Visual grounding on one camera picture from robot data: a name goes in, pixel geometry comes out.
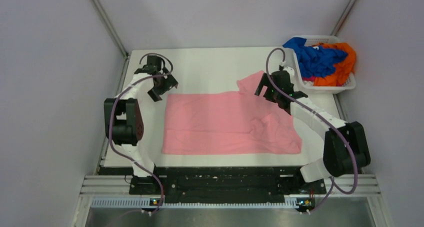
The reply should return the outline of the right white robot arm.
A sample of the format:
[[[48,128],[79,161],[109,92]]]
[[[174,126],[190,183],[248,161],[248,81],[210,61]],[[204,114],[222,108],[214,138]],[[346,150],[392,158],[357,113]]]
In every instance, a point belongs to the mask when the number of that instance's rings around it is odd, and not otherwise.
[[[288,67],[263,73],[255,95],[275,103],[294,119],[302,121],[323,140],[319,159],[303,165],[293,179],[299,193],[307,193],[317,180],[353,174],[359,182],[359,169],[370,164],[371,157],[364,127],[357,121],[346,122],[318,107],[302,91],[295,91],[293,71]]]

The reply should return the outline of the pink t shirt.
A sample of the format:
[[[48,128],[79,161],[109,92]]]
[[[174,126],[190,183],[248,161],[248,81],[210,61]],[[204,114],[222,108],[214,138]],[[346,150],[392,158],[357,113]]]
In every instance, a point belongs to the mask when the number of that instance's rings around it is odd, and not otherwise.
[[[170,94],[162,152],[167,155],[296,155],[302,139],[294,119],[255,95],[263,71],[237,81],[237,91]]]

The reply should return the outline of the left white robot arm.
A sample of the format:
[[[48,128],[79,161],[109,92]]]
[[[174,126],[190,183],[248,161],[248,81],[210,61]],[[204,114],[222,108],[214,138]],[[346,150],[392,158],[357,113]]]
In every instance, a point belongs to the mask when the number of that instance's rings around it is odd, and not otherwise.
[[[173,63],[164,55],[144,54],[129,83],[103,103],[105,135],[111,150],[130,162],[134,176],[144,177],[141,187],[149,194],[160,189],[161,181],[153,175],[154,162],[140,147],[145,135],[141,102],[159,102],[162,95],[177,88],[173,70]]]

